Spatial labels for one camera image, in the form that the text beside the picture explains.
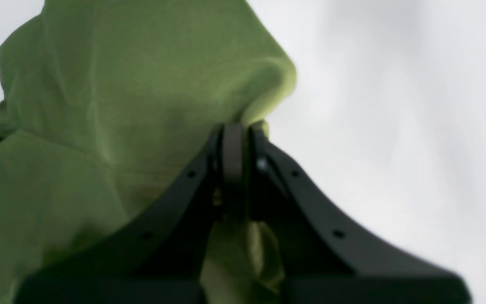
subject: hole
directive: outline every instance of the hole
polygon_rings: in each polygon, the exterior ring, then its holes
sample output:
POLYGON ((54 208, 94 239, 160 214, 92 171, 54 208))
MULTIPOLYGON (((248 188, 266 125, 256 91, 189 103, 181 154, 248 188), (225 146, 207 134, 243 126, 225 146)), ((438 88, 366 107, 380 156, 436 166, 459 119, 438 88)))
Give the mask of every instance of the hole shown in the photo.
POLYGON ((338 239, 343 239, 345 238, 345 233, 343 231, 340 231, 340 230, 334 230, 333 231, 333 235, 338 238, 338 239))
POLYGON ((145 231, 140 237, 142 240, 151 240, 153 238, 153 233, 151 231, 145 231))

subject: green cloth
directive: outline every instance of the green cloth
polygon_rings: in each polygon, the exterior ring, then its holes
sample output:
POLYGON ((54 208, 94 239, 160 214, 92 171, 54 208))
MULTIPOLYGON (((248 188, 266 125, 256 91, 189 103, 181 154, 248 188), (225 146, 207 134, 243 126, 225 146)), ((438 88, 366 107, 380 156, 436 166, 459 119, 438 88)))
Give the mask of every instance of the green cloth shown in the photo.
MULTIPOLYGON (((245 0, 46 0, 0 47, 0 304, 140 214, 216 123, 264 119, 295 76, 245 0)), ((208 302, 274 303, 281 279, 263 223, 214 227, 208 302)))

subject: black bracket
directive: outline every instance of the black bracket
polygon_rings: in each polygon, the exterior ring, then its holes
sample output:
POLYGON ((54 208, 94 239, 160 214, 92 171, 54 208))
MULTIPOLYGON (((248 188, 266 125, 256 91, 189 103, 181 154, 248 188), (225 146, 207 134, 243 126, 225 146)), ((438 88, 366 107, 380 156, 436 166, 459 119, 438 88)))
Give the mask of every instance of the black bracket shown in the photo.
POLYGON ((222 216, 265 221, 278 239, 286 304, 468 304, 458 275, 389 245, 337 208, 256 123, 218 125, 143 214, 41 269, 16 304, 204 304, 199 275, 222 216))

